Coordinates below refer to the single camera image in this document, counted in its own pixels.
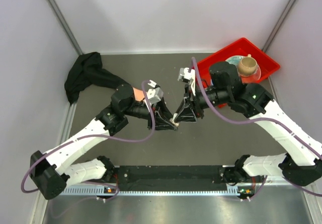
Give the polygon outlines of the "beige nail polish bottle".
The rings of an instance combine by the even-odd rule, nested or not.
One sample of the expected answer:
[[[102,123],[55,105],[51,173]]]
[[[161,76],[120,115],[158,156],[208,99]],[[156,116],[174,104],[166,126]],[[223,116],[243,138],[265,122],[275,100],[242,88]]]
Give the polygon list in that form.
[[[178,126],[179,126],[179,123],[176,123],[176,122],[173,120],[173,118],[171,118],[171,119],[170,119],[170,122],[171,122],[174,126],[176,126],[176,127],[178,127]]]

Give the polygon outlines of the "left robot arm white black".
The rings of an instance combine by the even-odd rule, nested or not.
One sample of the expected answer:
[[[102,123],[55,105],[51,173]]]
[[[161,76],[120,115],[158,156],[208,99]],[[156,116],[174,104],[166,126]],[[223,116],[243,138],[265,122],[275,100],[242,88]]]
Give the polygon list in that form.
[[[129,85],[120,85],[104,108],[80,132],[45,153],[34,152],[30,157],[31,180],[46,200],[51,200],[67,187],[89,180],[109,182],[114,165],[105,156],[85,163],[75,161],[99,143],[113,139],[127,124],[127,116],[147,120],[151,131],[177,130],[173,115],[166,107],[159,85],[149,83],[150,89],[142,101],[137,101]]]

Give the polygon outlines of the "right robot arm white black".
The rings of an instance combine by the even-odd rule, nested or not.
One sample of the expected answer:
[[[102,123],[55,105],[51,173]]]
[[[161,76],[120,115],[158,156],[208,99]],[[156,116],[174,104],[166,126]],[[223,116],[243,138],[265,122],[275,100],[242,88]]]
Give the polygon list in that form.
[[[212,84],[204,88],[195,68],[180,69],[178,80],[185,83],[185,93],[173,116],[174,123],[197,122],[203,118],[204,109],[227,104],[246,118],[234,124],[257,124],[286,151],[275,156],[241,156],[234,167],[224,172],[227,181],[283,177],[303,187],[321,179],[321,143],[288,117],[265,88],[256,83],[244,84],[236,66],[226,61],[213,64],[209,74]]]

